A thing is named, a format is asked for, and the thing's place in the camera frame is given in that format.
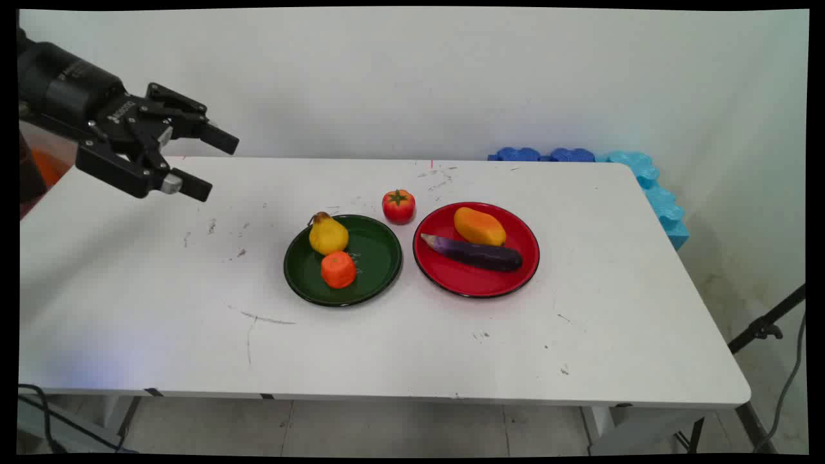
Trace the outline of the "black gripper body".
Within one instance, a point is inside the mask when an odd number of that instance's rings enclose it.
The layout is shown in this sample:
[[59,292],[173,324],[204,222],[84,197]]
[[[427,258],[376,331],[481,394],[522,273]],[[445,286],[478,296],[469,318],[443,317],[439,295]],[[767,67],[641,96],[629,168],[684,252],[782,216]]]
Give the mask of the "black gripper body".
[[17,31],[19,100],[26,104],[26,120],[68,139],[107,140],[118,155],[126,156],[139,142],[157,140],[162,147],[173,140],[173,127],[147,117],[147,88],[139,95],[128,91],[109,71],[47,41],[33,41]]

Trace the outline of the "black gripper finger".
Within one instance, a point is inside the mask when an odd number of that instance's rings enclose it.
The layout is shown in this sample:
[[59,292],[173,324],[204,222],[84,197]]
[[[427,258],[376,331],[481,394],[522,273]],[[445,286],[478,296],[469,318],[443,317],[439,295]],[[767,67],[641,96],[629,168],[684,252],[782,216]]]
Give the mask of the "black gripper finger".
[[202,102],[155,82],[147,87],[147,100],[147,117],[170,124],[173,140],[201,140],[227,155],[235,154],[238,137],[215,126]]
[[200,177],[170,167],[161,155],[161,145],[152,139],[139,142],[125,157],[118,155],[107,140],[80,141],[75,166],[135,198],[160,191],[206,202],[213,189]]

